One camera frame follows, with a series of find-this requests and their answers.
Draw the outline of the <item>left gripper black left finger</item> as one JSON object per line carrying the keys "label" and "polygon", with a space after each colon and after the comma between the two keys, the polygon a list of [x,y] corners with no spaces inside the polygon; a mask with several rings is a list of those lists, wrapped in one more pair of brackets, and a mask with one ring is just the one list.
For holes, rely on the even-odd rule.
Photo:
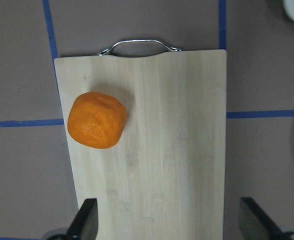
{"label": "left gripper black left finger", "polygon": [[96,239],[98,235],[98,201],[96,198],[84,200],[66,235],[71,240]]}

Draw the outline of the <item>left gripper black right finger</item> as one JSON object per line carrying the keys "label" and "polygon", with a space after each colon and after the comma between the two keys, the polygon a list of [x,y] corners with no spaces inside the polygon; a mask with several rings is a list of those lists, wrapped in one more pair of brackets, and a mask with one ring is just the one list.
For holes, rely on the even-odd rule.
{"label": "left gripper black right finger", "polygon": [[245,240],[286,240],[287,236],[251,197],[239,201],[238,226]]}

